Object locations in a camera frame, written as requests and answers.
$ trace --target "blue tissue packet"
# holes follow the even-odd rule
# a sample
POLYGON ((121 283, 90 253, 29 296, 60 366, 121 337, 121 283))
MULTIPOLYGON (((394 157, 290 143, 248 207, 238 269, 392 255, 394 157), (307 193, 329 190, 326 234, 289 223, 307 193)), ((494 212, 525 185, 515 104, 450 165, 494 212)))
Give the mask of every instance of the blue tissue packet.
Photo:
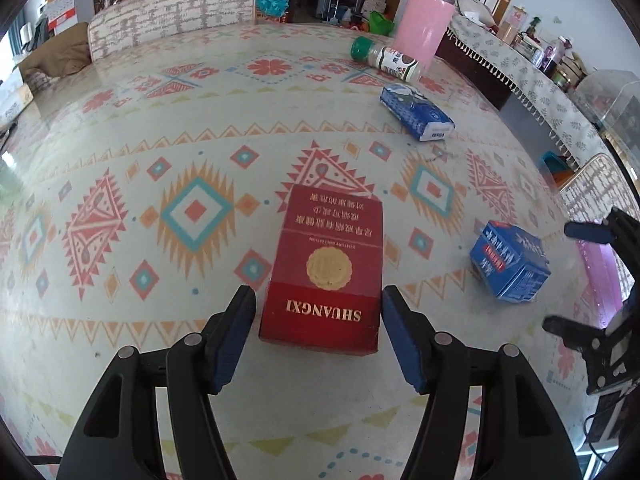
POLYGON ((511 303, 532 300, 551 275, 540 238, 503 222, 489 221, 470 256, 494 296, 511 303))
POLYGON ((386 85, 380 100, 418 140, 441 140, 456 127, 446 113, 409 85, 386 85))

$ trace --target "gold seal emblem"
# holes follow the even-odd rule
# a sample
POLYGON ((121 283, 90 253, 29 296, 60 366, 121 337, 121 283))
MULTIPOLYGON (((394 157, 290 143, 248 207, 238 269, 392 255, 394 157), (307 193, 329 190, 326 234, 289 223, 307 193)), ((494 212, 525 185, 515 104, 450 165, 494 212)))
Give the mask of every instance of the gold seal emblem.
POLYGON ((351 279, 351 261, 336 247, 321 247, 306 261, 306 275, 318 288, 340 290, 351 279))

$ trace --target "patterned chair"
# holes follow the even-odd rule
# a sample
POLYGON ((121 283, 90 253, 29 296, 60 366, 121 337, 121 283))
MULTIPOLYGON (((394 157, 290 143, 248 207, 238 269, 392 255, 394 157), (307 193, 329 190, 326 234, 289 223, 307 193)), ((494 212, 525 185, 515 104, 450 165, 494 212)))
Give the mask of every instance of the patterned chair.
POLYGON ((89 24, 95 62, 114 52, 174 34, 255 23, 255 0, 123 0, 89 24))
MULTIPOLYGON (((626 180, 609 155, 599 153, 560 188, 560 195, 569 212, 569 219, 578 222, 602 220, 612 206, 640 220, 640 208, 626 180)), ((634 279, 616 255, 622 299, 626 299, 634 279)))

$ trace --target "pink bottle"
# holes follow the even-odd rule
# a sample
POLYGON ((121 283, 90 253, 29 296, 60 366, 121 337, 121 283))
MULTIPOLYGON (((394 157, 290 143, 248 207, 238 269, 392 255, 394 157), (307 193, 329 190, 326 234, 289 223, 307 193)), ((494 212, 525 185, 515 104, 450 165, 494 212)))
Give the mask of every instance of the pink bottle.
POLYGON ((392 48, 417 59, 427 70, 447 31, 456 0, 408 0, 392 48))

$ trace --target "white bottle label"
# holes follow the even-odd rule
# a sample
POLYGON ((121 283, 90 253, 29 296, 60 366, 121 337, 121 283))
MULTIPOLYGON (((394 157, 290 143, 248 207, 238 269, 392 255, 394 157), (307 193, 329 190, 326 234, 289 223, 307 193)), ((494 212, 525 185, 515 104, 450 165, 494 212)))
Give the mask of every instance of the white bottle label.
POLYGON ((376 66, 383 72, 391 74, 402 81, 411 79, 411 76, 418 70, 418 62, 413 57, 406 56, 388 46, 384 47, 378 54, 376 66))

